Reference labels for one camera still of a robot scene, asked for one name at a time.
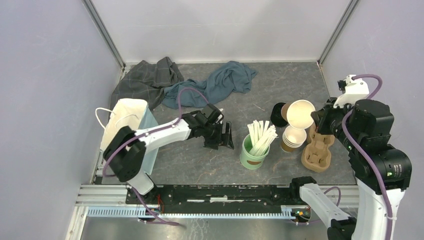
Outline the brown paper coffee cup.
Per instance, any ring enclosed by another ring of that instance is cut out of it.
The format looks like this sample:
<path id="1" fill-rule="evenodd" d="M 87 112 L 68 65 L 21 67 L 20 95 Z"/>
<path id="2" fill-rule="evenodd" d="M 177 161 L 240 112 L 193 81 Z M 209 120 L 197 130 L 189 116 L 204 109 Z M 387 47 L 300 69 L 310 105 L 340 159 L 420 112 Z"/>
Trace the brown paper coffee cup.
<path id="1" fill-rule="evenodd" d="M 291 127 L 305 130 L 314 123 L 311 113 L 315 110 L 315 106 L 310 101 L 300 99 L 284 104 L 280 112 L 282 118 Z"/>

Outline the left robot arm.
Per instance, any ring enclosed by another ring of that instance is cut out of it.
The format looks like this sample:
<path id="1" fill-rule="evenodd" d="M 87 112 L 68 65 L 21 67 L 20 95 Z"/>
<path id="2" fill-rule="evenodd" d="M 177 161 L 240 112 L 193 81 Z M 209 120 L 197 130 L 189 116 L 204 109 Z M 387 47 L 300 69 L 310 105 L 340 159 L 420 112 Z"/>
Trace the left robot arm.
<path id="1" fill-rule="evenodd" d="M 124 126 L 103 151 L 104 167 L 110 168 L 121 183 L 129 184 L 145 204 L 151 204 L 157 190 L 142 168 L 145 156 L 168 144 L 198 137 L 204 139 L 205 148 L 233 150 L 232 124 L 223 119 L 222 112 L 209 103 L 202 110 L 180 114 L 174 121 L 144 130 Z"/>

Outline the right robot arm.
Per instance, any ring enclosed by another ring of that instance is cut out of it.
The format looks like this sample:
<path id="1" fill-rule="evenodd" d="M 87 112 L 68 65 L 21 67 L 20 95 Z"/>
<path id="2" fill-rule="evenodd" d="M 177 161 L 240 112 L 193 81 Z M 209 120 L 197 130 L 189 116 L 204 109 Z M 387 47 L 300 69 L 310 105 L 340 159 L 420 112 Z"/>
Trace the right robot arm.
<path id="1" fill-rule="evenodd" d="M 344 107 L 335 103 L 330 98 L 311 117 L 317 133 L 333 135 L 348 150 L 359 191 L 357 217 L 336 206 L 310 176 L 291 181 L 289 199 L 308 204 L 330 240 L 390 240 L 412 175 L 408 156 L 389 144 L 394 116 L 377 100 L 360 99 Z"/>

